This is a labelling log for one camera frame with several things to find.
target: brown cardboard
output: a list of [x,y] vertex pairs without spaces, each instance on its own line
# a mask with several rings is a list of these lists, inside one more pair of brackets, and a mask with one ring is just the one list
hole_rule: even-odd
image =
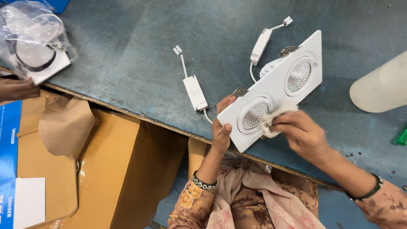
[[48,103],[37,127],[48,152],[76,160],[94,123],[88,101],[64,94]]
[[60,229],[144,228],[169,194],[187,139],[137,118],[92,112],[96,123],[79,157],[79,208]]
[[67,217],[78,206],[75,161],[51,155],[38,134],[39,119],[53,97],[42,91],[40,98],[23,100],[18,133],[17,177],[45,177],[46,221],[42,224]]

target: cleaning cloth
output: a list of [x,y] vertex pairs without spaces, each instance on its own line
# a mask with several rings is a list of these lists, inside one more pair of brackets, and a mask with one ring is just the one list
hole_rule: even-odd
[[270,130],[270,127],[273,125],[274,118],[276,118],[277,116],[283,115],[285,113],[297,111],[297,110],[298,110],[297,104],[292,100],[288,100],[287,102],[283,103],[283,105],[280,108],[278,108],[275,112],[273,112],[271,114],[261,115],[261,117],[260,117],[260,120],[262,122],[261,129],[263,131],[263,136],[261,137],[261,139],[265,139],[265,137],[274,138],[279,133],[281,133],[280,131]]

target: bangle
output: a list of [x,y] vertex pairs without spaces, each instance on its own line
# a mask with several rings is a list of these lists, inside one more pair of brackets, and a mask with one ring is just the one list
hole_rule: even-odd
[[384,184],[384,181],[382,178],[380,178],[379,176],[377,176],[376,174],[371,173],[374,177],[376,177],[376,186],[373,188],[372,191],[370,191],[368,194],[362,196],[362,197],[354,197],[352,196],[349,192],[345,191],[346,195],[349,197],[350,200],[352,201],[363,201],[371,196],[373,196]]
[[211,190],[214,189],[218,181],[215,181],[215,183],[209,185],[207,183],[204,183],[200,181],[197,176],[196,176],[197,171],[194,172],[194,175],[192,175],[192,181],[200,188],[205,189],[205,190]]

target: hand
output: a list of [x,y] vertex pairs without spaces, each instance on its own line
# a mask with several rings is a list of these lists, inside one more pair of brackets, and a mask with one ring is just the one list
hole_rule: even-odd
[[[236,101],[236,97],[233,96],[226,96],[222,101],[220,101],[217,105],[217,113],[219,114],[222,112],[226,107]],[[218,118],[215,118],[212,123],[212,150],[220,154],[225,154],[230,146],[230,133],[232,132],[232,125],[225,124],[221,125]]]
[[336,152],[326,142],[325,131],[302,110],[276,117],[270,129],[283,132],[290,148],[316,166]]
[[34,86],[31,77],[25,80],[0,80],[0,102],[35,97],[39,97],[39,87]]

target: metal mounting clip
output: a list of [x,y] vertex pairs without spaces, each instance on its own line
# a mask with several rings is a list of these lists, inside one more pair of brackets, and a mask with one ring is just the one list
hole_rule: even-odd
[[246,89],[244,89],[244,88],[241,88],[241,87],[238,87],[238,88],[236,88],[236,90],[234,90],[234,92],[232,93],[232,94],[230,94],[230,95],[234,95],[234,96],[236,96],[236,98],[239,98],[239,97],[241,97],[241,96],[244,96],[246,93],[248,93],[249,91],[248,90],[246,90]]
[[286,47],[278,54],[278,57],[286,57],[288,56],[288,54],[294,52],[297,49],[298,47],[295,46]]

